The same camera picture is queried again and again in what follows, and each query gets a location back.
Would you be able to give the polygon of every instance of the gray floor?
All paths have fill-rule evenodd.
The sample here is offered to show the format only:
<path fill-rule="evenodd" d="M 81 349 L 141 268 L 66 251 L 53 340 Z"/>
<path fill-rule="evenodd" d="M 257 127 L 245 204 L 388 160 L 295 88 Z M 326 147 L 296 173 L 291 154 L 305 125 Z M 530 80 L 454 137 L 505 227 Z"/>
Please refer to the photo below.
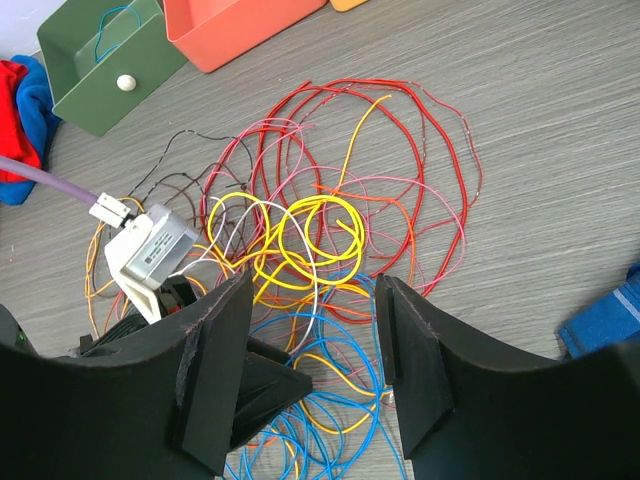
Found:
<path fill-rule="evenodd" d="M 306 79 L 418 81 L 467 115 L 485 168 L 466 258 L 430 300 L 504 341 L 557 357 L 557 325 L 619 283 L 639 256 L 639 22 L 633 0 L 371 0 L 343 15 L 327 8 L 212 75 L 184 67 L 103 138 L 63 125 L 52 170 L 122 195 L 173 132 L 235 134 Z M 401 102 L 389 105 L 415 121 Z M 319 114 L 309 141 L 322 163 L 340 164 L 362 109 L 345 100 Z M 411 157 L 394 135 L 374 115 L 354 169 L 410 173 Z M 170 161 L 197 172 L 220 148 L 187 139 Z M 430 184 L 455 200 L 450 166 L 434 155 Z M 472 178 L 468 155 L 466 162 Z M 46 355 L 90 331 L 83 275 L 94 228 L 81 204 L 44 187 L 23 207 L 0 207 L 0 302 Z M 431 274 L 450 237 L 442 230 L 420 241 Z M 406 275 L 402 267 L 393 273 Z M 104 318 L 108 303 L 97 308 Z M 381 438 L 349 475 L 397 477 Z"/>

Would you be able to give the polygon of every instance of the red cloth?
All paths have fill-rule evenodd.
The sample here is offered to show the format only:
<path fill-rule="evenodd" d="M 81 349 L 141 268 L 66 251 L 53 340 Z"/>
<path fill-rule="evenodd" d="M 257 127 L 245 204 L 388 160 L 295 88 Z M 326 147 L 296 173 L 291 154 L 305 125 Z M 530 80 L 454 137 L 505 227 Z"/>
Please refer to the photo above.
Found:
<path fill-rule="evenodd" d="M 0 60 L 0 155 L 41 168 L 40 157 L 24 133 L 15 102 L 20 81 L 28 73 L 19 63 Z M 24 182 L 26 178 L 0 170 L 0 182 Z"/>

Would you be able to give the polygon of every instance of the green box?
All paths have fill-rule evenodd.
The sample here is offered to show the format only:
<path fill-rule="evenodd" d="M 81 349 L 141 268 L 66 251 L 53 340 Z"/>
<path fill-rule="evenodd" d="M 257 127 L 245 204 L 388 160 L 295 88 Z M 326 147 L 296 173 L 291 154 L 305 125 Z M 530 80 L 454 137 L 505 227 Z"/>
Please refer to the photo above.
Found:
<path fill-rule="evenodd" d="M 167 40 L 158 0 L 134 0 L 104 19 L 98 53 L 117 45 L 96 63 L 100 21 L 122 0 L 67 0 L 38 30 L 53 94 L 53 112 L 101 136 L 182 67 L 187 59 Z M 121 90 L 118 77 L 136 80 Z"/>

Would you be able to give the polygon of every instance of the white knob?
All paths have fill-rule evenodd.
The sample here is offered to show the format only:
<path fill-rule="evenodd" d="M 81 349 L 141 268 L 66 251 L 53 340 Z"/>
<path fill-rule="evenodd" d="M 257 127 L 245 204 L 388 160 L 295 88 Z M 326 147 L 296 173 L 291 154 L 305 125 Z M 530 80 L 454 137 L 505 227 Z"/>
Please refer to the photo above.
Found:
<path fill-rule="evenodd" d="M 138 82 L 131 75 L 120 75 L 118 77 L 118 80 L 116 81 L 116 84 L 118 85 L 118 88 L 123 92 L 130 92 L 131 90 L 136 88 Z"/>

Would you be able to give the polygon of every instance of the blue towel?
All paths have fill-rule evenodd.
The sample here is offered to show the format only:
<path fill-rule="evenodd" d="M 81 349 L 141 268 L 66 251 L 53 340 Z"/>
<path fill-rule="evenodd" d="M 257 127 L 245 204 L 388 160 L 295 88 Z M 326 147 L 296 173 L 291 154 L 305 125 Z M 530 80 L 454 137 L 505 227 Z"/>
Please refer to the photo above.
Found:
<path fill-rule="evenodd" d="M 574 358 L 611 343 L 640 339 L 640 263 L 629 269 L 626 283 L 569 320 L 558 335 Z"/>
<path fill-rule="evenodd" d="M 47 72 L 36 59 L 25 55 L 16 55 L 11 61 L 29 69 L 16 91 L 16 105 L 22 128 L 38 152 L 42 168 L 46 168 L 48 148 L 60 123 L 60 119 L 52 112 L 53 98 Z M 31 193 L 33 185 L 32 181 L 0 183 L 0 201 L 7 205 L 21 205 Z"/>

